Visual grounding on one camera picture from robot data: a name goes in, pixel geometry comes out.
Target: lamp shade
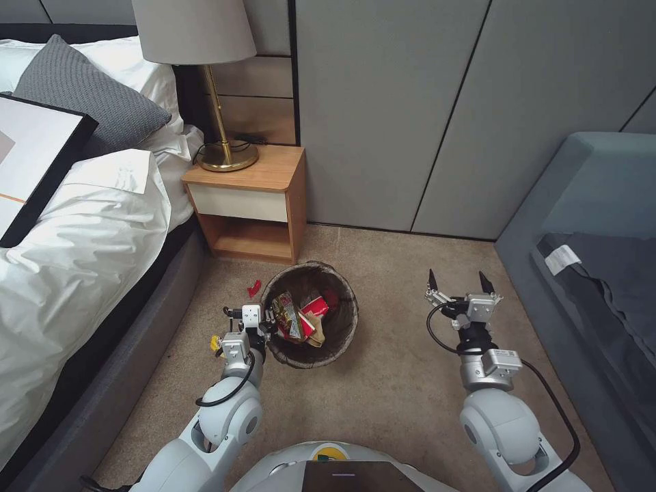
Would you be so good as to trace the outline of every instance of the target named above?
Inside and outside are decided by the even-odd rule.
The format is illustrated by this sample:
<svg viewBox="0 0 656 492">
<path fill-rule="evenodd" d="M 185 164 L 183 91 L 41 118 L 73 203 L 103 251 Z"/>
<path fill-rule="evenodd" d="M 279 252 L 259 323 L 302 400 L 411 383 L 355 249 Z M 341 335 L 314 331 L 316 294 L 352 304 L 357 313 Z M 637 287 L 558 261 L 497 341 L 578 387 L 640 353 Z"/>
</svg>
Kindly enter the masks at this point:
<svg viewBox="0 0 656 492">
<path fill-rule="evenodd" d="M 143 57 L 210 65 L 255 56 L 243 0 L 133 0 Z"/>
</svg>

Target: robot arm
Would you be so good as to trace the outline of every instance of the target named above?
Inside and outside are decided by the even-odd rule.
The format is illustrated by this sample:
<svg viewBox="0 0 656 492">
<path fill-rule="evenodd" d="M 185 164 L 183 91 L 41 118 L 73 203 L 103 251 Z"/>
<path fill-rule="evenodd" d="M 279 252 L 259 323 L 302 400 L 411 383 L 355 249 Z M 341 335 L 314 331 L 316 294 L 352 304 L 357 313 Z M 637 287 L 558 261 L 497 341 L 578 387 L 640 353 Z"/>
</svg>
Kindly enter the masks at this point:
<svg viewBox="0 0 656 492">
<path fill-rule="evenodd" d="M 435 306 L 426 320 L 430 336 L 443 348 L 461 358 L 461 378 L 470 392 L 460 414 L 460 422 L 484 457 L 497 483 L 505 492 L 589 491 L 588 486 L 568 470 L 579 452 L 579 441 L 571 423 L 539 371 L 519 358 L 515 351 L 500 350 L 492 342 L 489 319 L 502 298 L 494 293 L 492 283 L 481 273 L 482 294 L 450 298 L 437 289 L 435 276 L 428 275 L 426 298 Z M 440 311 L 452 320 L 460 344 L 444 345 L 431 328 L 432 315 Z M 513 376 L 526 365 L 541 380 L 574 441 L 566 462 L 560 460 L 531 409 L 508 392 L 513 389 Z M 534 461 L 533 470 L 520 475 L 513 465 Z"/>
<path fill-rule="evenodd" d="M 197 400 L 198 412 L 180 436 L 157 453 L 131 492 L 223 490 L 241 447 L 258 430 L 265 338 L 261 308 L 245 305 L 228 311 L 231 319 L 239 316 L 242 322 L 239 331 L 227 333 L 221 341 L 226 360 L 221 380 Z"/>
</svg>

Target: table lamp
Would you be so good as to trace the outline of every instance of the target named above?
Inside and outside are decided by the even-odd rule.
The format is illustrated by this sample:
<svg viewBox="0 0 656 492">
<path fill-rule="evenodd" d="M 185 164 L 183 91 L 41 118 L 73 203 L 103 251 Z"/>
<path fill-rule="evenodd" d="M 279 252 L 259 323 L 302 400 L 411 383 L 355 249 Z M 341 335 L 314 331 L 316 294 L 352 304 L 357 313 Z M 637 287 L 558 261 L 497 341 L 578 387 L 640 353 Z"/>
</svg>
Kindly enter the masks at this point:
<svg viewBox="0 0 656 492">
<path fill-rule="evenodd" d="M 255 56 L 243 0 L 133 0 L 143 57 L 171 65 L 203 65 L 221 142 L 204 147 L 196 163 L 209 171 L 236 171 L 258 160 L 248 142 L 228 140 L 211 64 Z"/>
</svg>

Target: lamp stand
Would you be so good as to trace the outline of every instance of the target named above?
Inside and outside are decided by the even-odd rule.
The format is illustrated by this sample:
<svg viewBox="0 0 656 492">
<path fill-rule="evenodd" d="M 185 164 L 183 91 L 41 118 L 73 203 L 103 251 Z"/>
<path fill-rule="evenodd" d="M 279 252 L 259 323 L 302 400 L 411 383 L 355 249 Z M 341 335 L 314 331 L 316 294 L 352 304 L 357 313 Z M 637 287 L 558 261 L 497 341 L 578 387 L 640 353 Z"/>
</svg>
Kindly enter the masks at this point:
<svg viewBox="0 0 656 492">
<path fill-rule="evenodd" d="M 226 129 L 223 127 L 223 118 L 221 118 L 221 102 L 217 95 L 214 85 L 214 75 L 212 67 L 203 65 L 205 77 L 208 81 L 210 98 L 214 106 L 221 134 L 221 142 L 212 143 L 203 147 L 196 155 L 195 164 L 203 169 L 216 172 L 228 172 L 243 169 L 254 164 L 259 157 L 258 148 L 243 140 L 228 140 Z"/>
</svg>

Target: gray bed frame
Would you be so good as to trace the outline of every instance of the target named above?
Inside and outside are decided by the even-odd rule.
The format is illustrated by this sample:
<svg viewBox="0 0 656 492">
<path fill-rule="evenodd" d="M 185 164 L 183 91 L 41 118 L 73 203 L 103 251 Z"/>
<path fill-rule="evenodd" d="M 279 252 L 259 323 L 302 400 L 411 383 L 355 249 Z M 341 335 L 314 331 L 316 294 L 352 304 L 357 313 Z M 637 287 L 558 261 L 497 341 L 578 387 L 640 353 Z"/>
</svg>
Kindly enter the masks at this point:
<svg viewBox="0 0 656 492">
<path fill-rule="evenodd" d="M 651 490 L 656 450 L 599 370 L 548 275 L 532 259 L 547 232 L 656 237 L 656 135 L 568 137 L 496 243 L 497 252 L 618 491 Z"/>
<path fill-rule="evenodd" d="M 0 39 L 46 42 L 57 33 L 68 43 L 136 36 L 136 26 L 0 24 Z M 174 67 L 178 105 L 186 123 L 213 138 L 210 114 L 194 67 Z M 137 319 L 90 386 L 7 489 L 9 492 L 77 491 L 120 432 L 184 316 L 206 255 L 196 227 L 180 248 Z"/>
</svg>

